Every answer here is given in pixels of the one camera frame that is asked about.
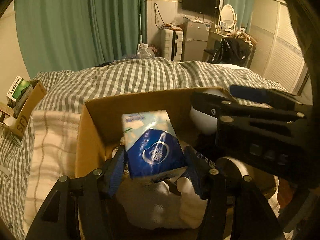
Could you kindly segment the person's hand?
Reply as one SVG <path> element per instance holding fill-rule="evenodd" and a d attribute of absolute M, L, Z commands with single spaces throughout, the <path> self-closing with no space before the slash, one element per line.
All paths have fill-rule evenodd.
<path fill-rule="evenodd" d="M 290 183 L 283 178 L 279 179 L 277 200 L 280 209 L 284 209 L 291 202 L 295 191 L 296 186 L 293 183 Z"/>

